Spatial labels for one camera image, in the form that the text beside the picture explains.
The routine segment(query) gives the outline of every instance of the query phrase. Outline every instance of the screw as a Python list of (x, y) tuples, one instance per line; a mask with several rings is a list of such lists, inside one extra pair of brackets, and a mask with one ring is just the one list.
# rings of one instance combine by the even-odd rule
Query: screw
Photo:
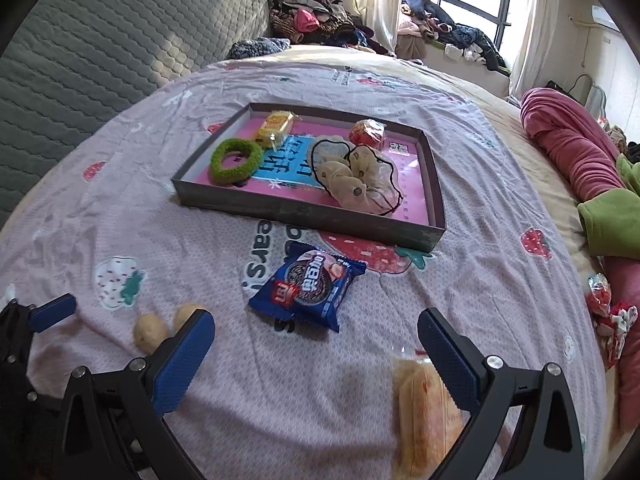
[(141, 372), (145, 369), (145, 366), (146, 361), (142, 357), (139, 357), (137, 359), (133, 359), (133, 361), (129, 363), (129, 370), (133, 372)]
[(562, 373), (562, 368), (559, 367), (556, 363), (549, 363), (546, 366), (546, 371), (549, 372), (551, 375), (558, 377), (558, 375)]
[(74, 371), (71, 372), (71, 375), (73, 375), (73, 377), (75, 377), (76, 379), (79, 379), (85, 374), (85, 372), (86, 368), (84, 366), (79, 366), (77, 368), (74, 368)]
[(490, 355), (486, 359), (486, 363), (489, 365), (489, 368), (493, 368), (494, 370), (499, 370), (504, 366), (504, 361), (497, 355)]

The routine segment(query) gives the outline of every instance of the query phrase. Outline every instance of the red blanket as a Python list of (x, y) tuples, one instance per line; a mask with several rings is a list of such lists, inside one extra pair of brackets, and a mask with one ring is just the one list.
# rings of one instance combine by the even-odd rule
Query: red blanket
[[(526, 134), (546, 151), (581, 201), (625, 188), (616, 171), (620, 153), (579, 103), (555, 90), (535, 88), (523, 97), (521, 118)], [(604, 270), (613, 303), (640, 307), (640, 262), (607, 257)], [(640, 324), (626, 338), (618, 370), (620, 428), (631, 431), (640, 424)]]

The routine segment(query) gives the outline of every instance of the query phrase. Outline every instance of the blue gripper pad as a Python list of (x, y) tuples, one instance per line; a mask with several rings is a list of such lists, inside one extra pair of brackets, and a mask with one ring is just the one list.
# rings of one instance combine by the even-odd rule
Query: blue gripper pad
[(435, 308), (420, 314), (418, 337), (456, 406), (475, 414), (481, 404), (482, 383), (486, 382), (482, 354)]
[[(162, 342), (162, 345), (167, 343), (173, 348), (151, 377), (151, 403), (156, 415), (163, 416), (178, 407), (209, 351), (215, 334), (213, 316), (206, 310), (196, 310), (174, 337)], [(159, 352), (161, 355), (164, 353), (162, 345), (153, 354), (152, 359)]]
[(71, 294), (65, 294), (31, 310), (29, 312), (29, 326), (34, 332), (44, 332), (47, 328), (54, 326), (75, 312), (76, 298)]

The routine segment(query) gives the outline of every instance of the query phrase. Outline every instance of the tray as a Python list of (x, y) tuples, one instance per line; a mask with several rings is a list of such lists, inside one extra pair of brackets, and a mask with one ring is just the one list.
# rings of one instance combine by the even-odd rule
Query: tray
[[(219, 143), (230, 137), (252, 139), (270, 112), (283, 109), (300, 117), (286, 143), (277, 152), (267, 150), (260, 170), (246, 182), (213, 184), (209, 162)], [(438, 174), (422, 130), (379, 120), (386, 124), (382, 151), (398, 167), (405, 196), (401, 206), (387, 216), (341, 208), (314, 180), (306, 164), (306, 147), (312, 137), (346, 138), (354, 123), (370, 118), (324, 108), (249, 104), (213, 133), (174, 175), (180, 203), (429, 253), (444, 234), (446, 222)], [(233, 159), (228, 156), (224, 165), (239, 162)]]

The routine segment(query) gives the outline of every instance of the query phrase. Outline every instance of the yellow snack package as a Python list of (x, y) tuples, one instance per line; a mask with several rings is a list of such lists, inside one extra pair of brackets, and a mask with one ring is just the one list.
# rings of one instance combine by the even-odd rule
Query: yellow snack package
[(296, 114), (284, 110), (271, 112), (255, 134), (255, 142), (264, 150), (277, 150), (291, 133)]

